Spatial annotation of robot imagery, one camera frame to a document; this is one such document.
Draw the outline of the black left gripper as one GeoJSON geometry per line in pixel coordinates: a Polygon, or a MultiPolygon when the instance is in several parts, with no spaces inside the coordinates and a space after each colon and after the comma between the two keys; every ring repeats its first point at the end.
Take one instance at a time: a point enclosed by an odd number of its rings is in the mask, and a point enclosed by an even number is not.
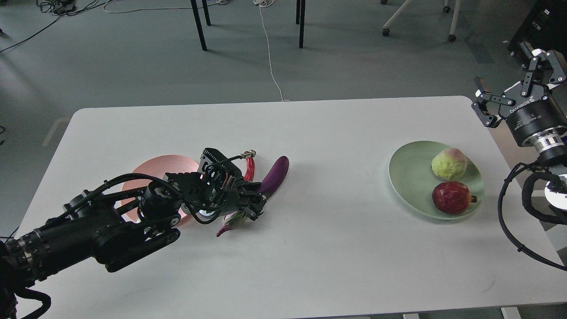
{"type": "Polygon", "coordinates": [[[195,217],[197,220],[214,220],[235,212],[238,208],[252,221],[257,220],[264,211],[267,199],[273,192],[268,191],[261,182],[250,182],[235,177],[213,179],[205,182],[197,178],[197,200],[195,217]],[[239,199],[238,187],[241,186],[239,199]]]}

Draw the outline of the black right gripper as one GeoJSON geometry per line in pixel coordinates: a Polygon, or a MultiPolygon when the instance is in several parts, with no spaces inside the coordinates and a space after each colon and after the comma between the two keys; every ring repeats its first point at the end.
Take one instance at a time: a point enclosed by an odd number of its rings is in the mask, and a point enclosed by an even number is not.
{"type": "Polygon", "coordinates": [[[516,144],[530,147],[532,136],[547,132],[563,136],[566,133],[565,114],[549,89],[566,81],[567,62],[564,55],[554,49],[534,49],[529,42],[520,42],[519,47],[530,59],[522,86],[508,88],[503,93],[505,97],[493,95],[483,78],[474,77],[478,92],[471,107],[484,127],[496,128],[504,118],[516,144]],[[503,118],[490,113],[488,103],[503,106],[503,118]]]}

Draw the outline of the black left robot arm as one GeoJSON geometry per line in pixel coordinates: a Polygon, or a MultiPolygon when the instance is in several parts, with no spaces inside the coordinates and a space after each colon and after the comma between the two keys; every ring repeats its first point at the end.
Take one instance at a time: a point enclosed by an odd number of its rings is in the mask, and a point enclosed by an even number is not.
{"type": "Polygon", "coordinates": [[[63,206],[63,214],[19,238],[1,243],[1,317],[17,317],[17,299],[40,301],[27,315],[38,319],[51,306],[49,295],[34,291],[59,271],[95,258],[116,272],[172,244],[180,236],[182,214],[207,225],[223,218],[218,235],[254,221],[284,181],[289,159],[278,158],[261,182],[253,182],[255,151],[226,157],[205,148],[195,172],[166,172],[157,178],[139,172],[106,180],[63,206]]]}

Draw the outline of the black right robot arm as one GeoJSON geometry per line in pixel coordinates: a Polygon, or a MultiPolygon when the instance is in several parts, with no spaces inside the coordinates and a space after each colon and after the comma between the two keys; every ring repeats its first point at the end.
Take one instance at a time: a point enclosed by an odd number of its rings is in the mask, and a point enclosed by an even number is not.
{"type": "Polygon", "coordinates": [[[504,221],[502,208],[508,186],[528,170],[531,174],[522,186],[523,208],[541,222],[566,224],[567,120],[551,93],[566,82],[566,60],[556,50],[535,49],[529,42],[521,42],[519,47],[530,60],[523,79],[496,94],[483,78],[476,77],[478,89],[471,107],[485,127],[496,128],[505,122],[519,147],[536,149],[535,162],[517,163],[504,179],[497,200],[498,220],[505,236],[519,252],[564,271],[565,266],[522,244],[504,221]]]}

